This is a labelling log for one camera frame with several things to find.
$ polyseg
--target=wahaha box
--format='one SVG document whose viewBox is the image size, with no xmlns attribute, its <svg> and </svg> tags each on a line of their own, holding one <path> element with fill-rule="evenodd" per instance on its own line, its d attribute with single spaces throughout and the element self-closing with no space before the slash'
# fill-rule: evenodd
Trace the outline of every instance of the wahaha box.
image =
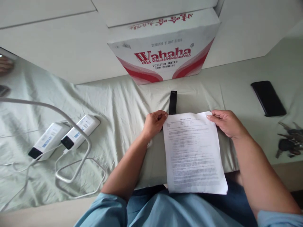
<svg viewBox="0 0 303 227">
<path fill-rule="evenodd" d="M 198 74 L 220 21 L 213 8 L 110 28 L 108 46 L 138 84 Z"/>
</svg>

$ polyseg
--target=paper document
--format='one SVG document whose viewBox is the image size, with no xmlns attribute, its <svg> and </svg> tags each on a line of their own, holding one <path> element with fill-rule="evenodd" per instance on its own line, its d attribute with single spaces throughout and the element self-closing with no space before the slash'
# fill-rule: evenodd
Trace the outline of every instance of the paper document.
<svg viewBox="0 0 303 227">
<path fill-rule="evenodd" d="M 207 115 L 169 115 L 163 125 L 170 193 L 227 194 L 216 124 Z"/>
</svg>

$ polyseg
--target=black usb stick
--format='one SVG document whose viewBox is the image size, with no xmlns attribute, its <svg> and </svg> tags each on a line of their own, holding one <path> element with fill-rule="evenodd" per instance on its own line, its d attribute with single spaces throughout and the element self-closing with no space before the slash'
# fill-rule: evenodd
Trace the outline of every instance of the black usb stick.
<svg viewBox="0 0 303 227">
<path fill-rule="evenodd" d="M 177 91 L 170 92 L 169 110 L 168 114 L 173 115 L 177 112 Z"/>
</svg>

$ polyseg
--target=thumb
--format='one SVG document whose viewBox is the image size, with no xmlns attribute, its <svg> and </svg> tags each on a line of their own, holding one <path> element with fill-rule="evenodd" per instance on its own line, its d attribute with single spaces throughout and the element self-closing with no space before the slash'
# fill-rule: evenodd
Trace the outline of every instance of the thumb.
<svg viewBox="0 0 303 227">
<path fill-rule="evenodd" d="M 214 122 L 217 126 L 220 126 L 220 124 L 222 122 L 222 120 L 220 118 L 217 118 L 213 115 L 207 115 L 206 117 L 207 117 L 208 120 Z"/>
<path fill-rule="evenodd" d="M 163 126 L 163 124 L 166 121 L 167 117 L 168 117 L 168 114 L 163 115 L 161 117 L 161 119 L 158 121 L 158 124 Z"/>
</svg>

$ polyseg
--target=smartphone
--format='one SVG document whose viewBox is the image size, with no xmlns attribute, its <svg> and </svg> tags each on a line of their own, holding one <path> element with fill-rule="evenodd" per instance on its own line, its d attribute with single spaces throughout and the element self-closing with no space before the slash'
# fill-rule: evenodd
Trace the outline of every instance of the smartphone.
<svg viewBox="0 0 303 227">
<path fill-rule="evenodd" d="M 284 116 L 286 114 L 286 110 L 270 81 L 255 82 L 251 86 L 262 105 L 266 117 Z"/>
</svg>

